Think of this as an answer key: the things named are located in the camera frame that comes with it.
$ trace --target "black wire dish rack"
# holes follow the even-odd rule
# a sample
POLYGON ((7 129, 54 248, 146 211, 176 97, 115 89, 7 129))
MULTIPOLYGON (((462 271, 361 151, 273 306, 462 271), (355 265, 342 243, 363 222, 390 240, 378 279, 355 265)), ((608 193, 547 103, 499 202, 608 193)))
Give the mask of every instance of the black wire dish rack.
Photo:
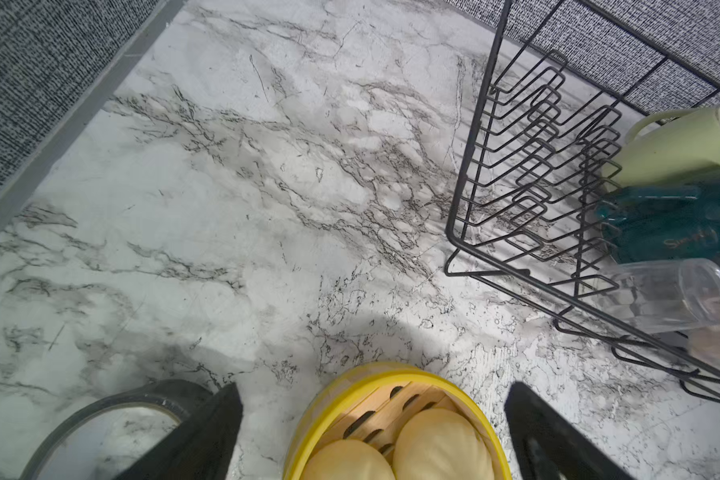
POLYGON ((618 187, 611 178, 620 169, 612 161, 624 127, 618 124, 624 122, 619 108, 648 115, 631 94, 667 62, 707 86, 706 94, 684 108, 716 103, 720 83, 590 0, 559 0, 526 40, 512 42, 505 37, 511 5, 512 0, 504 1, 498 19, 461 162, 446 226, 457 249, 445 264, 446 275, 470 276, 550 316, 558 331, 605 342, 619 360, 667 372, 689 394, 720 403, 719 369, 666 336, 648 335, 605 314, 587 299, 616 286, 598 275, 611 262, 608 251, 614 246, 601 234, 609 226, 591 211, 605 184, 618 187), (583 82, 586 76, 561 52, 534 42, 571 5, 651 49, 654 65, 620 92, 583 82), (500 66, 500 58, 510 60, 500 66), (587 100, 568 93, 582 88, 589 91, 587 100), (605 163, 616 166, 609 178, 598 174, 605 163))

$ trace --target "white marble surface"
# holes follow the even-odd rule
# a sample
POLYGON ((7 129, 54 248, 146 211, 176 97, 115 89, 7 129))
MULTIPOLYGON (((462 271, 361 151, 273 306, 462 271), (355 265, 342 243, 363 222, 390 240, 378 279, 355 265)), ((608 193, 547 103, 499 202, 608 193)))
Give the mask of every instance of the white marble surface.
POLYGON ((237 382, 229 478, 279 478, 371 360, 460 385, 513 468, 521 380, 638 478, 720 478, 720 406, 442 274, 491 39, 439 3, 190 0, 0 235, 0 478, 163 378, 237 382))

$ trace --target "gray trim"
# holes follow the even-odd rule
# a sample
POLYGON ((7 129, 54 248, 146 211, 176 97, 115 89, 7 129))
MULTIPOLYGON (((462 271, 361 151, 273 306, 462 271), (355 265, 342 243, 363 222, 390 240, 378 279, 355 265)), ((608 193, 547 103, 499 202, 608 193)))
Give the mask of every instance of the gray trim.
POLYGON ((0 232, 19 212, 48 174, 54 162, 67 151, 88 122, 101 110, 104 102, 136 66, 163 29, 181 10, 184 0, 163 0, 157 5, 138 32, 115 55, 82 97, 43 140, 0 191, 0 232))

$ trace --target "transparent cup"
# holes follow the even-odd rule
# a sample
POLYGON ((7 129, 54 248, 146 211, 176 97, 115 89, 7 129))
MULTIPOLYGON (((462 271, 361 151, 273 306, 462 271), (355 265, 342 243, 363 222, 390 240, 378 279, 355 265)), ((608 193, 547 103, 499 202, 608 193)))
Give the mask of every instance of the transparent cup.
POLYGON ((599 274, 591 297, 603 312, 646 333, 720 328, 720 267, 702 258, 623 264, 599 274))

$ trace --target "gray fabric wall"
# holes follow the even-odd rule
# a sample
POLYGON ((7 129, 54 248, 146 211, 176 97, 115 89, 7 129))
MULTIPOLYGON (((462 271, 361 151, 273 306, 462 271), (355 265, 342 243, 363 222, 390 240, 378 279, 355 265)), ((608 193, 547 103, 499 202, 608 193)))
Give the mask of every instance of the gray fabric wall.
POLYGON ((0 0, 0 189, 159 0, 0 0))
MULTIPOLYGON (((503 0, 446 0, 491 26, 498 24, 503 0)), ((526 39, 557 0, 515 0, 508 35, 526 39)), ((594 0, 622 22, 701 72, 720 82, 720 0, 594 0)), ((579 72, 597 83, 626 92, 661 56, 593 14, 566 0, 534 42, 557 49, 579 72)), ((647 111, 686 108, 714 90, 678 64, 664 63, 642 87, 626 96, 647 111)), ((720 103, 720 94, 704 104, 720 103)))

